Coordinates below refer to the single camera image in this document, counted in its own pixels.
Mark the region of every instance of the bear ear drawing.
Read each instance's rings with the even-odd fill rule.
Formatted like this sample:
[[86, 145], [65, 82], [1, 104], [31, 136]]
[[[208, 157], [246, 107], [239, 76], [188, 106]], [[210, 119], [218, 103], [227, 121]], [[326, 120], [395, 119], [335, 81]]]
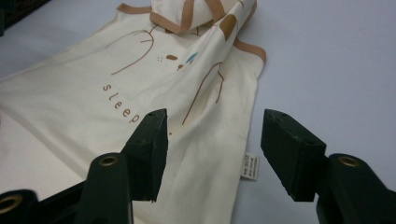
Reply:
[[233, 28], [236, 25], [236, 17], [233, 14], [227, 15], [224, 20], [220, 24], [220, 29], [224, 33], [225, 41], [228, 40], [231, 33], [233, 32]]
[[132, 43], [131, 42], [131, 38], [128, 38], [128, 37], [130, 37], [131, 35], [133, 35], [133, 36], [141, 35], [140, 38], [137, 38], [135, 40], [135, 43], [140, 43], [140, 44], [149, 43], [148, 48], [146, 50], [141, 50], [141, 52], [140, 52], [141, 54], [140, 55], [138, 53], [135, 54], [135, 55], [140, 56], [139, 58], [135, 59], [132, 62], [129, 62], [127, 65], [123, 66], [119, 70], [111, 73], [111, 76], [114, 76], [114, 75], [122, 72], [123, 70], [131, 67], [132, 65], [138, 63], [140, 60], [142, 60], [143, 58], [146, 57], [146, 55], [151, 51], [151, 49], [152, 49], [152, 47], [154, 45], [154, 36], [152, 35], [152, 31], [155, 29], [155, 27], [157, 27], [157, 26], [152, 27], [150, 31], [147, 31], [147, 30], [133, 31], [131, 33], [128, 33], [126, 35], [123, 35], [123, 36], [120, 36], [120, 37], [116, 38], [111, 43], [109, 43], [107, 46], [105, 46], [105, 49], [107, 49], [108, 47], [120, 42], [121, 40], [124, 41], [124, 42], [121, 42], [119, 44], [125, 44], [125, 41], [126, 41], [126, 43], [130, 44], [130, 43]]

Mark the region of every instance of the cream fabric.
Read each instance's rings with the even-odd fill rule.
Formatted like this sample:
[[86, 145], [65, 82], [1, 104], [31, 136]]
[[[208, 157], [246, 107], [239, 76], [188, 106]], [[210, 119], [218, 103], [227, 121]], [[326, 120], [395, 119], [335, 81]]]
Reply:
[[122, 5], [91, 37], [0, 82], [2, 187], [45, 198], [76, 184], [167, 108], [163, 184], [156, 203], [134, 202], [135, 223], [229, 223], [265, 60], [236, 40], [254, 6], [236, 2], [212, 26], [174, 35], [150, 7]]
[[151, 0], [151, 20], [179, 34], [208, 22], [218, 21], [236, 0]]

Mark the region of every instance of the fabric label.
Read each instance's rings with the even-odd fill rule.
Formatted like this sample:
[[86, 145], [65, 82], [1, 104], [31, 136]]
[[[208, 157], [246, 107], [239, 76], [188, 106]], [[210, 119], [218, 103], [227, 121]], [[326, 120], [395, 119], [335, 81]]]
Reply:
[[260, 157], [245, 153], [242, 163], [241, 176], [251, 180], [257, 180], [259, 172]]

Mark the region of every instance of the white table surface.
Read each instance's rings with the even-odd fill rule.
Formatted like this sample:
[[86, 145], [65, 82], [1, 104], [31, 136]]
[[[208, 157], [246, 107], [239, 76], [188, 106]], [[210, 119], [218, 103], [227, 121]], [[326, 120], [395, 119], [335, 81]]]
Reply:
[[[121, 2], [52, 0], [0, 38], [0, 77], [76, 44], [113, 19]], [[242, 180], [233, 223], [318, 223], [295, 203], [260, 149], [264, 108], [290, 114], [327, 144], [326, 155], [366, 161], [396, 190], [396, 1], [258, 0], [240, 39], [266, 49], [247, 151], [257, 182]]]

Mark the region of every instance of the cloth garment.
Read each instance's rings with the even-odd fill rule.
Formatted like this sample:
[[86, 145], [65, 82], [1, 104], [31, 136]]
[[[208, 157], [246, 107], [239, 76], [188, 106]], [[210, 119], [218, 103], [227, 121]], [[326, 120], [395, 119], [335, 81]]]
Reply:
[[91, 37], [0, 82], [0, 192], [43, 199], [82, 181], [95, 157], [166, 108], [163, 183], [156, 203], [133, 203], [135, 223], [230, 223], [265, 62], [236, 38], [255, 1], [179, 35], [150, 20], [160, 2], [121, 5]]
[[152, 0], [150, 19], [179, 34], [223, 18], [236, 0]]

